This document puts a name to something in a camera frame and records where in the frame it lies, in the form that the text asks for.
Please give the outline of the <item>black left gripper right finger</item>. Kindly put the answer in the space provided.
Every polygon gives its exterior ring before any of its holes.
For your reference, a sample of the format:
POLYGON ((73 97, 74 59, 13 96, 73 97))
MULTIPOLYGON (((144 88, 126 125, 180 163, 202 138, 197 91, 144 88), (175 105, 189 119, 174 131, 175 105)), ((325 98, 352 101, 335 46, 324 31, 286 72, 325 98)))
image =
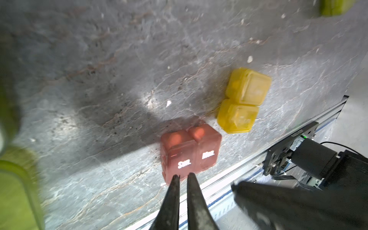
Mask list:
POLYGON ((187 178, 187 220, 189 230, 219 230, 193 172, 187 178))

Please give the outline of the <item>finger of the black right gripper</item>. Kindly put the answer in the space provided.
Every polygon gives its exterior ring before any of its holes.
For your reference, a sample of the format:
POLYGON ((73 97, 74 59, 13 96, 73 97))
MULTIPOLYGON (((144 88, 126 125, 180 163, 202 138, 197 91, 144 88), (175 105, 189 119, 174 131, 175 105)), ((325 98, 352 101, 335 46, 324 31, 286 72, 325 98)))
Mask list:
POLYGON ((262 230, 366 230, 367 188, 307 191, 241 181, 234 201, 262 230))

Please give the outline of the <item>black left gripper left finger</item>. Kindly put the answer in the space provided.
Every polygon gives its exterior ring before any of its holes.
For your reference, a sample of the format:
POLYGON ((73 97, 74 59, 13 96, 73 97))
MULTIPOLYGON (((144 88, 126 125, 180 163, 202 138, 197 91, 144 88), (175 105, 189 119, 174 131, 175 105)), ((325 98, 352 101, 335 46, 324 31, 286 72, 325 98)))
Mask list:
POLYGON ((178 230, 180 206, 180 176, 174 175, 163 204, 149 230, 178 230))

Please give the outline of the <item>brown small pillbox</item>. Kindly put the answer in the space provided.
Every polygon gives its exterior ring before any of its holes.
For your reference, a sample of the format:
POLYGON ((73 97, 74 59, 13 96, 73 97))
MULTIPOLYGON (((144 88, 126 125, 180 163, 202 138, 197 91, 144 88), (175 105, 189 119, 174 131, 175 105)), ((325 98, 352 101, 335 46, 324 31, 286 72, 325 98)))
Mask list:
POLYGON ((180 180, 189 173, 200 173, 217 163, 222 135, 208 124, 161 136, 161 165, 167 185, 172 177, 180 180))

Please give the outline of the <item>yellow small pillbox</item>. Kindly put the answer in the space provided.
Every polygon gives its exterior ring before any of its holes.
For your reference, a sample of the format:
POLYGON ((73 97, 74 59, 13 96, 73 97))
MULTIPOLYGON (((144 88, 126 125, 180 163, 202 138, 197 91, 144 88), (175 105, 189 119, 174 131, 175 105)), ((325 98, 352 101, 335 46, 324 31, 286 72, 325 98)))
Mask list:
POLYGON ((235 69, 219 108, 219 126, 228 134, 251 131, 271 83, 271 77, 254 70, 235 69))

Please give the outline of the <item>large green six-cell pillbox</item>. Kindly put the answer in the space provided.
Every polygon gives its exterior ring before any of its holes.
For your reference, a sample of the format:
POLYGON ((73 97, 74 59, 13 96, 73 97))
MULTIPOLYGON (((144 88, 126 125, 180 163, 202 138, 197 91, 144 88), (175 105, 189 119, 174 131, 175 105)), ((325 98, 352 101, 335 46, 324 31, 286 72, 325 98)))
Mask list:
POLYGON ((1 32, 1 229, 43 230, 35 154, 15 143, 21 127, 9 52, 12 36, 1 32))

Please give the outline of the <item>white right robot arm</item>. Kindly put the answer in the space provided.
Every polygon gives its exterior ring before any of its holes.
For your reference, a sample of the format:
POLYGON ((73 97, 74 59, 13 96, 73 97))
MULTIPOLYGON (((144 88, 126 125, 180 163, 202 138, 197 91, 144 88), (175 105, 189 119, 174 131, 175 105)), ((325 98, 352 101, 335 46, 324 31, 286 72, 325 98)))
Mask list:
POLYGON ((311 139, 317 128, 305 128, 269 148, 264 174, 274 180, 290 159, 320 180, 297 188, 253 184, 232 185, 235 203, 262 230, 365 230, 368 227, 368 159, 346 150, 336 152, 311 139))

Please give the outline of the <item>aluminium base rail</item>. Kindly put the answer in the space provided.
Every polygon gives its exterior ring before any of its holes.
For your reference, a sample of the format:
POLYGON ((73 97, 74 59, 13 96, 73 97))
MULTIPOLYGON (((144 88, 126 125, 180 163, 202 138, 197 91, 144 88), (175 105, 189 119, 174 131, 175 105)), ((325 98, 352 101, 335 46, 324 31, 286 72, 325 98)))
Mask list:
POLYGON ((277 139, 266 148, 257 151, 202 183, 200 188, 213 219, 218 220, 235 206, 231 191, 231 184, 233 182, 236 183, 243 180, 258 182, 259 178, 263 177, 263 163, 269 148, 290 135, 295 133, 301 134, 301 131, 303 131, 304 135, 311 137, 315 132, 323 129, 327 124, 337 119, 347 100, 348 96, 345 95, 340 102, 277 139))

